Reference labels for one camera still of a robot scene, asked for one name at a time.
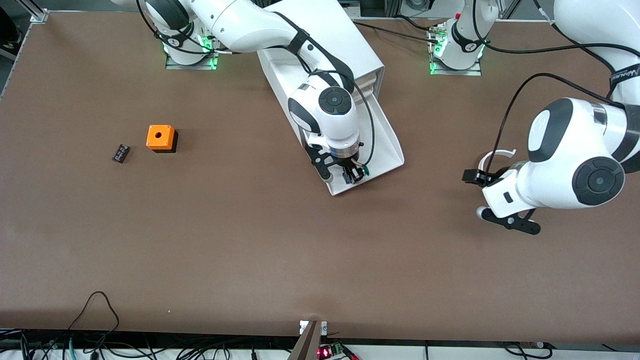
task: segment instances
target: green led light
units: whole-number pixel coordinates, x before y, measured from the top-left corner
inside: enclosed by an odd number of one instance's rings
[[[484,45],[480,47],[480,53],[478,53],[478,60],[482,57],[482,52],[484,51]]]
[[[218,68],[218,57],[209,59],[209,66],[211,66],[211,70],[216,70]]]

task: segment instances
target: white bracket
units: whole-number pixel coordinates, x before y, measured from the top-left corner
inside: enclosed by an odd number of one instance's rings
[[[307,328],[307,325],[309,324],[309,320],[300,320],[300,335],[302,335],[302,333],[305,331],[305,329]],[[326,322],[321,322],[320,326],[322,327],[322,332],[320,333],[320,335],[322,336],[326,336],[327,334],[327,327],[326,327]]]
[[[484,155],[484,157],[482,158],[482,160],[480,160],[480,163],[478,164],[478,169],[484,171],[484,162],[489,158],[489,156],[491,156],[492,153],[493,153],[493,151],[490,151],[490,152],[487,153],[487,155]],[[513,149],[513,151],[504,150],[504,149],[497,149],[495,151],[495,154],[496,155],[505,156],[505,157],[511,159],[516,154],[516,149]]]
[[[47,19],[49,18],[49,11],[47,9],[42,9],[42,11],[43,11],[42,19],[39,19],[35,15],[31,16],[30,22],[32,24],[44,24],[45,22],[47,22]]]

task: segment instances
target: black electronic component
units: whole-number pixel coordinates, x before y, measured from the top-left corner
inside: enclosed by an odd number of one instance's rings
[[[113,156],[113,161],[117,162],[117,163],[124,163],[124,159],[127,157],[127,154],[129,153],[129,151],[131,150],[130,146],[126,146],[123,144],[120,144],[120,147],[118,148],[118,151],[116,152],[116,154]]]
[[[341,352],[342,352],[342,345],[340,345],[340,343],[323,345],[318,349],[318,360],[329,359]]]

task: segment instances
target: black cable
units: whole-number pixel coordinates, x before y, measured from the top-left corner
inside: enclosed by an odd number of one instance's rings
[[[532,0],[532,1],[533,1],[534,5],[536,5],[536,7],[538,8],[538,11],[540,11],[541,13],[543,13],[543,12],[544,12],[544,10],[543,10],[542,6],[540,6],[540,3],[538,2],[538,0]],[[555,24],[555,22],[553,22],[553,23],[551,24],[551,27],[552,27],[554,30],[556,30],[560,35],[562,35],[565,39],[567,39],[567,40],[569,40],[571,43],[573,43],[574,45],[579,44],[578,42],[573,41],[573,39],[572,39],[572,38],[570,38],[570,37],[566,36],[566,35],[565,35],[561,30],[560,30],[560,28],[558,28],[558,27],[557,27],[557,25]],[[583,48],[582,48],[582,50],[583,50],[585,53],[587,53],[587,54],[589,54],[589,55],[593,56],[596,60],[598,60],[599,62],[601,62],[603,65],[605,65],[605,66],[607,67],[607,69],[609,69],[609,71],[610,71],[610,72],[612,72],[612,73],[613,73],[613,72],[615,72],[615,71],[616,71],[616,70],[613,68],[613,66],[611,66],[611,64],[610,64],[610,63],[607,63],[603,58],[601,58],[599,55],[597,55],[597,54],[596,54],[596,53],[594,53],[593,51],[591,51],[591,50],[589,50],[589,49],[587,49],[587,48],[585,48],[585,47],[583,47]]]
[[[203,55],[203,54],[212,54],[215,53],[215,50],[212,50],[211,52],[196,52],[196,51],[188,51],[188,50],[184,50],[181,49],[177,46],[173,46],[171,44],[169,44],[168,41],[166,41],[165,39],[162,38],[162,36],[160,36],[160,34],[158,33],[158,31],[156,29],[153,28],[153,26],[151,26],[151,23],[149,23],[149,21],[147,20],[147,17],[145,16],[145,13],[142,11],[142,6],[140,5],[140,0],[136,0],[136,5],[138,5],[138,12],[140,13],[140,16],[142,17],[142,19],[145,21],[145,24],[147,25],[147,27],[149,28],[149,30],[151,30],[151,32],[154,34],[154,37],[160,41],[162,41],[162,43],[164,45],[167,45],[168,47],[171,47],[172,49],[178,50],[182,53],[186,53],[186,54],[195,54],[195,55]]]
[[[512,341],[512,344],[515,345],[516,348],[518,348],[518,350],[520,352],[515,352],[515,351],[511,351],[511,349],[509,349],[506,345],[504,346],[504,350],[507,350],[507,352],[511,355],[516,355],[516,356],[522,356],[524,358],[524,360],[527,360],[528,358],[531,359],[539,359],[539,360],[547,360],[550,359],[553,355],[554,355],[554,351],[550,348],[547,347],[546,349],[549,350],[549,353],[545,356],[537,356],[537,355],[531,355],[531,354],[527,354],[524,352],[524,350],[522,349],[522,346],[520,346],[519,343]]]
[[[598,99],[599,101],[602,101],[606,104],[609,104],[611,106],[615,106],[617,108],[623,108],[622,104],[619,104],[617,102],[611,101],[605,97],[602,97],[590,90],[587,90],[583,87],[581,87],[580,85],[576,85],[575,83],[572,83],[571,81],[562,78],[560,76],[554,75],[554,74],[549,74],[547,72],[539,72],[535,75],[530,76],[528,79],[526,79],[522,85],[520,85],[520,87],[518,88],[518,90],[516,91],[516,93],[513,95],[513,98],[511,98],[511,101],[509,102],[509,106],[507,107],[507,111],[504,113],[504,118],[502,118],[502,122],[500,123],[500,129],[498,130],[498,135],[495,138],[495,145],[493,146],[493,151],[491,153],[491,155],[489,156],[489,161],[487,162],[487,166],[486,166],[486,172],[489,173],[490,172],[490,168],[491,168],[491,164],[493,162],[493,157],[495,156],[495,152],[498,150],[498,145],[500,144],[500,138],[502,137],[502,131],[504,130],[504,125],[507,122],[507,118],[509,117],[509,112],[511,112],[511,108],[513,107],[514,102],[516,101],[516,99],[518,98],[518,95],[520,95],[520,92],[522,91],[522,89],[524,88],[524,86],[526,84],[528,84],[531,80],[535,79],[535,78],[539,78],[539,77],[546,77],[546,78],[552,78],[555,80],[558,80],[566,85],[569,85],[570,87],[579,90],[591,97],[594,97],[595,99]],[[486,178],[484,180],[484,184],[488,185],[488,178]]]
[[[275,346],[276,346],[276,348],[279,348],[280,350],[284,350],[284,351],[286,351],[286,352],[288,352],[288,353],[291,353],[291,350],[289,350],[288,348],[285,348],[285,347],[281,346],[280,344],[278,344],[277,342],[275,342],[275,341],[273,341],[273,340],[269,340],[269,344],[270,344],[270,345],[275,345]]]
[[[604,346],[605,348],[608,348],[608,349],[609,349],[609,350],[611,350],[611,351],[615,351],[615,352],[617,352],[617,350],[616,350],[616,349],[614,349],[614,348],[612,348],[612,347],[610,347],[610,346],[607,346],[607,345],[605,345],[605,344],[601,344],[601,345],[602,345],[602,346]]]
[[[369,102],[364,97],[364,94],[363,94],[362,90],[360,89],[358,84],[356,84],[355,80],[351,79],[351,76],[348,76],[345,73],[337,71],[337,70],[317,70],[315,72],[312,72],[312,71],[310,71],[309,65],[302,59],[302,57],[300,55],[296,55],[296,57],[298,57],[298,60],[302,64],[303,69],[305,69],[305,72],[309,76],[311,76],[311,75],[320,75],[320,74],[338,74],[338,75],[341,75],[342,77],[344,77],[346,79],[349,79],[349,81],[353,84],[353,86],[356,88],[356,90],[360,94],[360,97],[362,98],[362,102],[364,102],[365,106],[367,107],[367,112],[369,113],[369,120],[371,121],[371,152],[369,153],[369,158],[367,159],[367,161],[365,161],[364,163],[361,164],[362,167],[366,167],[371,162],[371,158],[373,158],[373,151],[374,151],[375,146],[376,146],[376,126],[375,126],[375,123],[373,121],[373,113],[371,112],[371,108],[369,107]]]
[[[560,50],[569,50],[569,49],[587,49],[589,47],[609,47],[611,49],[618,49],[618,50],[624,50],[624,51],[628,51],[636,56],[638,56],[640,58],[640,51],[637,51],[631,47],[627,47],[624,45],[618,45],[618,44],[605,44],[605,43],[594,43],[594,44],[573,44],[573,45],[565,45],[565,46],[558,46],[558,47],[548,47],[546,49],[535,49],[535,50],[510,50],[510,49],[501,49],[499,47],[495,47],[493,45],[490,44],[490,40],[488,39],[487,36],[482,37],[480,35],[480,31],[478,30],[477,27],[477,21],[476,21],[476,3],[477,0],[474,0],[473,2],[473,23],[474,23],[474,31],[476,32],[476,36],[478,37],[478,39],[489,49],[493,50],[493,51],[497,51],[498,53],[506,53],[506,54],[540,54],[540,53],[549,53],[551,51],[560,51]]]
[[[147,335],[143,333],[142,337],[145,339],[145,343],[147,343],[147,347],[149,348],[149,352],[151,353],[151,356],[153,356],[153,360],[158,360],[158,358],[156,357],[156,354],[154,353],[154,349],[151,348],[151,344],[149,343],[149,340],[147,340]]]
[[[416,39],[416,40],[421,40],[421,41],[426,41],[426,42],[430,42],[432,44],[437,44],[438,41],[435,39],[430,39],[430,38],[421,38],[421,37],[416,37],[413,35],[409,35],[409,34],[405,34],[405,33],[399,33],[397,31],[393,31],[393,30],[389,30],[389,29],[385,29],[385,28],[379,28],[377,26],[373,26],[373,25],[369,25],[369,24],[364,24],[363,22],[357,22],[354,21],[353,22],[356,25],[360,25],[360,26],[364,26],[365,28],[371,28],[371,29],[375,29],[375,30],[380,30],[380,31],[384,31],[386,33],[390,33],[393,35],[397,35],[399,37],[406,37],[406,38],[412,38],[412,39]]]
[[[560,35],[562,35],[565,39],[569,40],[572,44],[577,45],[579,44],[578,42],[574,41],[572,38],[568,37],[565,35],[565,33],[562,32],[562,30],[560,30],[560,28],[558,28],[558,26],[556,25],[555,22],[551,22],[551,19],[548,18],[547,13],[544,11],[544,9],[542,8],[542,6],[540,6],[540,3],[538,2],[538,0],[532,0],[534,5],[538,8],[538,11],[540,11],[541,14],[544,14],[544,16],[547,18],[547,21],[549,21],[549,23],[551,24],[551,27],[556,30]],[[583,47],[582,50],[589,54],[590,56],[592,56],[594,59],[598,60],[600,63],[602,63],[602,65],[604,65],[605,67],[607,67],[607,69],[609,70],[609,72],[611,74],[613,74],[614,72],[616,72],[616,69],[614,69],[614,67],[608,63],[606,60],[604,60],[600,55],[594,53],[593,51]],[[610,99],[611,95],[613,94],[613,91],[616,89],[616,85],[617,84],[611,84],[609,83],[609,93],[607,93],[607,98]]]
[[[342,72],[339,72],[337,70],[318,70],[318,71],[310,73],[309,75],[320,75],[320,74],[338,74],[338,75],[342,75],[345,78],[349,79],[349,81],[353,84],[353,86],[356,88],[356,90],[358,90],[358,94],[360,94],[360,97],[362,98],[362,102],[364,102],[364,105],[367,107],[367,112],[369,113],[369,120],[371,121],[371,152],[369,153],[369,158],[367,159],[367,161],[362,163],[362,167],[366,167],[371,162],[371,158],[373,158],[373,151],[374,151],[375,146],[376,146],[376,125],[375,125],[375,123],[373,121],[373,113],[371,112],[371,108],[369,107],[369,102],[364,97],[364,94],[362,93],[362,90],[360,89],[358,84],[356,84],[355,80],[351,79],[346,74],[344,74]]]
[[[194,343],[192,343],[190,345],[185,345],[185,347],[182,349],[182,352],[183,352],[183,351],[187,350],[188,347],[192,347],[197,343],[200,343],[200,342],[203,342],[203,341],[206,341],[206,340],[211,340],[211,339],[214,339],[214,338],[212,336],[208,336],[208,337],[205,337],[205,338],[185,339],[185,340],[182,340],[182,341],[178,341],[178,342],[176,342],[174,344],[171,344],[171,345],[169,345],[167,347],[164,347],[164,348],[162,348],[162,349],[160,349],[158,351],[154,351],[151,354],[147,354],[147,353],[143,352],[142,350],[140,350],[139,348],[134,347],[134,346],[132,346],[130,344],[127,344],[127,343],[119,343],[119,342],[109,341],[109,342],[104,342],[103,345],[104,345],[104,348],[108,352],[111,352],[115,356],[123,357],[123,358],[126,358],[126,359],[141,359],[141,358],[144,358],[144,357],[149,357],[149,356],[152,356],[152,355],[160,354],[163,351],[167,351],[167,350],[169,350],[171,348],[174,348],[176,345],[180,345],[180,344],[183,344],[183,343],[186,343],[186,342],[189,342],[189,341],[197,340],[196,342],[194,342]],[[129,347],[129,348],[133,349],[133,350],[137,350],[141,355],[119,354],[119,353],[116,353],[113,349],[109,348],[107,345],[126,346],[126,347]]]
[[[421,25],[416,24],[415,21],[411,20],[411,18],[408,17],[408,16],[404,16],[402,14],[397,14],[394,17],[407,20],[409,22],[409,24],[411,24],[414,28],[417,28],[417,29],[420,29],[420,30],[424,30],[424,31],[429,31],[429,28],[427,28],[426,26],[421,26]]]

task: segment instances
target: small black object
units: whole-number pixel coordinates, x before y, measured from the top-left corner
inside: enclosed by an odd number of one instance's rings
[[[112,160],[122,164],[124,162],[124,159],[127,157],[129,150],[131,150],[131,147],[120,144],[120,147],[118,148],[118,152],[116,152]]]
[[[481,188],[484,188],[486,184],[491,184],[494,179],[493,174],[487,174],[478,168],[468,168],[462,173],[462,181],[467,184],[478,185]]]
[[[499,218],[495,216],[490,208],[485,208],[482,210],[482,213],[480,213],[480,217],[483,220],[502,225],[507,230],[517,230],[523,233],[537,235],[540,233],[540,225],[533,220],[529,220],[534,210],[535,209],[529,210],[527,216],[523,218],[521,218],[517,213],[509,215],[508,217]]]
[[[364,170],[360,167],[342,167],[342,177],[347,184],[355,184],[364,178]]]
[[[513,202],[513,198],[511,197],[510,193],[508,192],[503,193],[503,196],[504,196],[504,200],[507,200],[508,204],[511,204]]]

